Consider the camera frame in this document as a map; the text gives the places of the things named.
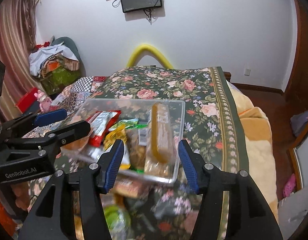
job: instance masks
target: floral bedspread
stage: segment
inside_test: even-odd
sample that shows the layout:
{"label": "floral bedspread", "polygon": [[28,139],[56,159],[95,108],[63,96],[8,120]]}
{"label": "floral bedspread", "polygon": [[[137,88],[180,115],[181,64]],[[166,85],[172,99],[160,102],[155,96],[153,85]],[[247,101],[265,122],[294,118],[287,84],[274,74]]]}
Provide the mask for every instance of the floral bedspread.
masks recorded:
{"label": "floral bedspread", "polygon": [[[184,100],[183,138],[191,148],[223,171],[248,171],[244,131],[221,67],[188,70],[127,68],[109,77],[91,97]],[[43,128],[43,133],[50,129]],[[40,132],[33,131],[29,136]],[[78,168],[79,164],[72,159],[61,154],[58,157],[55,162],[58,169],[70,172]],[[33,181],[31,194],[39,194],[46,181],[44,178]],[[131,216],[135,239],[185,240],[193,230],[201,196],[193,194],[187,186],[180,167],[173,188],[153,187],[147,200],[125,198],[124,202]],[[227,214],[228,194],[224,193],[219,239],[225,237]]]}

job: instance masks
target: pile of clothes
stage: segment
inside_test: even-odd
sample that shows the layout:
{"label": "pile of clothes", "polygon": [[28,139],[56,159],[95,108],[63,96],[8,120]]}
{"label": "pile of clothes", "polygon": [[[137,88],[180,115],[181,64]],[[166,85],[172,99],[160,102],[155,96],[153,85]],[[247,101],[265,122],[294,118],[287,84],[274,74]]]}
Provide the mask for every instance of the pile of clothes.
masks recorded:
{"label": "pile of clothes", "polygon": [[73,40],[62,37],[29,55],[30,73],[38,77],[49,95],[58,94],[81,75],[81,58]]}

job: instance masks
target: red snack wrapper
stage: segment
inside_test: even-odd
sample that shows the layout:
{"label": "red snack wrapper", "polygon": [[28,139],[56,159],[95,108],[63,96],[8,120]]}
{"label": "red snack wrapper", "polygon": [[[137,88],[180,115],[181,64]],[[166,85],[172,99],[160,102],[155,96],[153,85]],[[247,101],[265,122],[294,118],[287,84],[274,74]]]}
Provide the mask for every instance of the red snack wrapper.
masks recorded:
{"label": "red snack wrapper", "polygon": [[88,143],[94,147],[100,147],[108,129],[117,122],[121,111],[101,111],[93,116],[90,124],[93,129],[92,135],[89,137]]}

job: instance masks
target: black cable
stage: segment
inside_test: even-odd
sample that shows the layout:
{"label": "black cable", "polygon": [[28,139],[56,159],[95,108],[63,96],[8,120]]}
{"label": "black cable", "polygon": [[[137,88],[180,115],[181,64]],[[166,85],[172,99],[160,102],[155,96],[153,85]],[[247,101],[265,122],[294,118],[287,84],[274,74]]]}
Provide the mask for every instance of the black cable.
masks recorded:
{"label": "black cable", "polygon": [[113,6],[114,8],[117,8],[117,7],[121,4],[121,0],[119,0],[118,4],[115,4],[115,5],[114,5],[114,3],[115,3],[116,1],[118,1],[118,0],[114,0],[113,3],[112,3],[112,6]]}
{"label": "black cable", "polygon": [[152,22],[152,11],[154,11],[155,6],[157,5],[158,1],[159,0],[156,1],[156,3],[154,4],[153,7],[151,7],[151,9],[147,8],[147,9],[143,10],[144,13],[146,14],[146,16],[148,17],[148,20],[149,20],[150,23]]}

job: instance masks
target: red box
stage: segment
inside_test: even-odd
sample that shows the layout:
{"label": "red box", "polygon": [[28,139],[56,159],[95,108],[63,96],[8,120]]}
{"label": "red box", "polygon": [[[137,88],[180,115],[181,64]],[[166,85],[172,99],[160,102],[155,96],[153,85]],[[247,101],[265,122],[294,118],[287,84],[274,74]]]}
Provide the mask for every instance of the red box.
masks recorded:
{"label": "red box", "polygon": [[38,88],[33,87],[26,95],[24,95],[18,103],[15,105],[18,109],[24,113],[36,100],[37,98],[34,96],[35,93],[38,92]]}

